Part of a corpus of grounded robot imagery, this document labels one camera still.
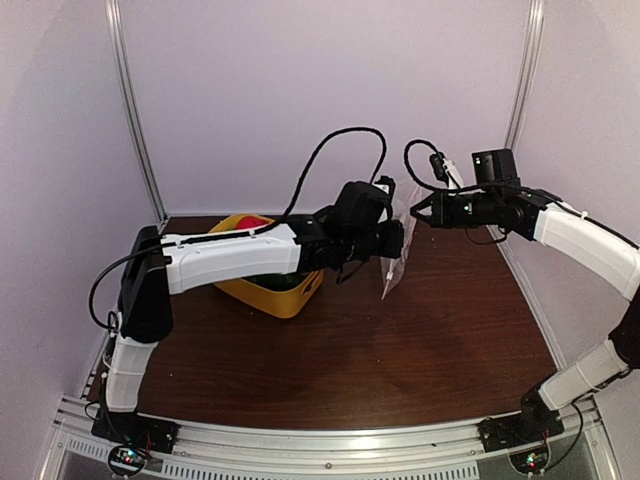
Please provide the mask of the clear zip top bag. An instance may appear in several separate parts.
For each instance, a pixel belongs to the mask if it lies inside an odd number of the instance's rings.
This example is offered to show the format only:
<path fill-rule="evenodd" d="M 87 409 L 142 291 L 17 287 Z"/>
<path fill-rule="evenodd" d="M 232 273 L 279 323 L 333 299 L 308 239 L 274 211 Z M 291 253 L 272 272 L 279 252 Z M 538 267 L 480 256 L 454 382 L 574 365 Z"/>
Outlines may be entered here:
<path fill-rule="evenodd" d="M 401 180 L 396 186 L 392 200 L 393 219 L 398 221 L 401 229 L 394 237 L 394 258 L 380 260 L 383 280 L 382 300 L 390 295 L 404 276 L 417 222 L 411 215 L 410 208 L 422 197 L 421 188 L 408 180 Z"/>

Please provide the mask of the large red tomato toy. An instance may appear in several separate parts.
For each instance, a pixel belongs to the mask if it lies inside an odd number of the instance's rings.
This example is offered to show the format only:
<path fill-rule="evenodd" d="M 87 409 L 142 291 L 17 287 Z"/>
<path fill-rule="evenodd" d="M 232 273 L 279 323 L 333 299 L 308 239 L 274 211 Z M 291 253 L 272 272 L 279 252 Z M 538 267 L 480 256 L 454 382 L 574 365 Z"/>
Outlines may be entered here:
<path fill-rule="evenodd" d="M 262 218 L 256 216 L 244 216 L 242 217 L 235 226 L 236 230 L 244 230 L 244 229 L 255 229 L 260 226 L 268 224 L 269 221 L 265 221 Z"/>

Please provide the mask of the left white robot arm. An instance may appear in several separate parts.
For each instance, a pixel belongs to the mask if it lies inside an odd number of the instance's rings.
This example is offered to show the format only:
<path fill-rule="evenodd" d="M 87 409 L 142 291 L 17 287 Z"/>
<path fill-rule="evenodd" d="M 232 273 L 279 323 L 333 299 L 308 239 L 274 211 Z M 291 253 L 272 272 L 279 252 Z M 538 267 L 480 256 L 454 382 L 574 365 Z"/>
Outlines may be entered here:
<path fill-rule="evenodd" d="M 106 380 L 106 429 L 123 444 L 144 424 L 134 412 L 151 354 L 173 329 L 170 298 L 207 284 L 265 274 L 339 271 L 352 261 L 399 258 L 404 228 L 394 219 L 394 181 L 347 183 L 336 202 L 256 228 L 161 236 L 141 229 L 126 257 L 116 310 L 116 341 Z"/>

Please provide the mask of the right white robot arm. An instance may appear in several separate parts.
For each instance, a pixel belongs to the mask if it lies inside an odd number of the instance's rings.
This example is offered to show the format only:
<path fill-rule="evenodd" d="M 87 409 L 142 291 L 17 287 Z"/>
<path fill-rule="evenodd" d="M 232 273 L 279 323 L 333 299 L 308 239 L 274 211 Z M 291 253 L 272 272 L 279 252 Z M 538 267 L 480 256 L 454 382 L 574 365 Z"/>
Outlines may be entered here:
<path fill-rule="evenodd" d="M 639 241 L 593 219 L 560 196 L 527 187 L 509 149 L 472 154 L 472 177 L 428 141 L 432 180 L 410 178 L 426 190 L 412 216 L 432 228 L 490 233 L 524 294 L 557 366 L 520 402 L 512 430 L 530 442 L 552 431 L 560 412 L 579 398 L 639 369 Z"/>

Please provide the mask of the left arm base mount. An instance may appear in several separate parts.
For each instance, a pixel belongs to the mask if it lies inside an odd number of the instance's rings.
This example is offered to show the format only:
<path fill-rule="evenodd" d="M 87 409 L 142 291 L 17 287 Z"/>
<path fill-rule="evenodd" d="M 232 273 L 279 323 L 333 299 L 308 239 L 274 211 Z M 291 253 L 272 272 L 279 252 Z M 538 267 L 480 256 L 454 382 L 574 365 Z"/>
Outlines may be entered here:
<path fill-rule="evenodd" d="M 178 431 L 179 425 L 172 421 L 104 409 L 98 410 L 91 428 L 93 436 L 114 443 L 107 466 L 119 477 L 141 473 L 153 463 L 153 453 L 171 454 Z"/>

